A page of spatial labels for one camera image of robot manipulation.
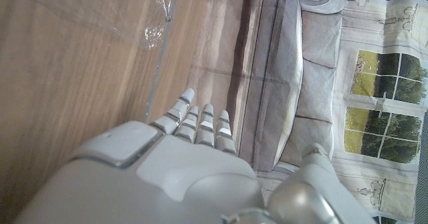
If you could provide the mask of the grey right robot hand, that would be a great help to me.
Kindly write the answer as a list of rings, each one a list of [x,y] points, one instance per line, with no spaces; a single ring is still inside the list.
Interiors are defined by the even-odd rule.
[[[145,124],[130,121],[77,148],[20,212],[18,223],[372,223],[326,151],[264,199],[236,155],[229,115],[192,105],[192,89]]]

